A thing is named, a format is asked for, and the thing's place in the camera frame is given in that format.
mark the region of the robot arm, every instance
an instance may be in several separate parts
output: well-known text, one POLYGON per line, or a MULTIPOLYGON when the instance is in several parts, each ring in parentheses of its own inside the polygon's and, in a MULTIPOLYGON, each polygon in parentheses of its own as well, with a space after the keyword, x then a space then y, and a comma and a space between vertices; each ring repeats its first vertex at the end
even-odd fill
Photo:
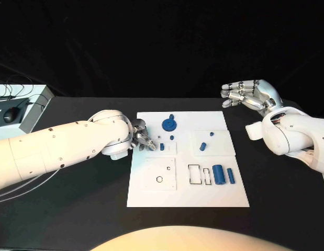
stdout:
POLYGON ((264 81, 242 81, 222 85, 222 107, 242 103, 263 116, 245 126, 251 140, 263 139, 270 151, 299 159, 324 173, 324 119, 309 117, 293 107, 283 107, 279 94, 264 81))
POLYGON ((0 189, 88 160, 98 152, 118 159, 137 143, 156 147, 143 121, 131 124, 114 110, 98 112, 88 121, 0 140, 0 189))

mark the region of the small blue part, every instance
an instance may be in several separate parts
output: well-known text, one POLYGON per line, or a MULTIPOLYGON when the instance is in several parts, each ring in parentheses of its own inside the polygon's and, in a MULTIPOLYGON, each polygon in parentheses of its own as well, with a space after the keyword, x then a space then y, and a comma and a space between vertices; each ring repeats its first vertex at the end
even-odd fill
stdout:
POLYGON ((214 165, 212 166, 212 176, 214 176, 214 183, 216 185, 225 184, 224 171, 222 171, 222 166, 221 165, 214 165))
POLYGON ((201 150, 201 151, 205 150, 205 146, 206 146, 206 144, 205 144, 205 142, 202 142, 201 147, 199 147, 199 150, 201 150))
POLYGON ((162 122, 162 128, 166 132, 172 132, 176 128, 175 116, 170 114, 169 118, 162 122))
POLYGON ((234 178, 232 178, 231 168, 227 168, 227 174, 228 174, 229 184, 234 184, 234 178))

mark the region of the blue object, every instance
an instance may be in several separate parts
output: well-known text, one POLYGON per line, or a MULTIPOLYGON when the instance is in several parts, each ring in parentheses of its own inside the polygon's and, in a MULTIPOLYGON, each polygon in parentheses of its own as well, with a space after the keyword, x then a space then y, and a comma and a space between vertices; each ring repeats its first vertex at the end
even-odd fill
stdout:
POLYGON ((175 116, 170 114, 169 118, 162 122, 162 128, 166 132, 172 132, 176 128, 175 116))
POLYGON ((205 150, 205 146, 206 146, 206 145, 205 145, 205 142, 202 142, 201 147, 199 147, 199 150, 201 150, 201 151, 205 150))
POLYGON ((227 168, 227 174, 228 174, 229 184, 234 184, 234 178, 232 178, 231 168, 227 168))
POLYGON ((214 183, 216 185, 225 184, 224 171, 222 171, 222 166, 221 165, 214 165, 212 166, 212 176, 214 176, 214 183))

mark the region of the black table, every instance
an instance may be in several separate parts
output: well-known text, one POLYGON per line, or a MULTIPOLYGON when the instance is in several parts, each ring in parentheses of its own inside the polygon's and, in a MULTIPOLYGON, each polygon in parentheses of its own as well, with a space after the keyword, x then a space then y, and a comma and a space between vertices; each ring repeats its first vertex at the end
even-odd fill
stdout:
MULTIPOLYGON (((218 111, 221 99, 55 97, 34 131, 117 109, 218 111)), ((0 248, 88 250, 147 227, 205 226, 255 236, 293 250, 324 250, 324 182, 299 160, 276 156, 244 125, 261 120, 244 106, 222 110, 250 208, 127 208, 131 152, 98 154, 62 169, 34 191, 0 203, 0 248)))

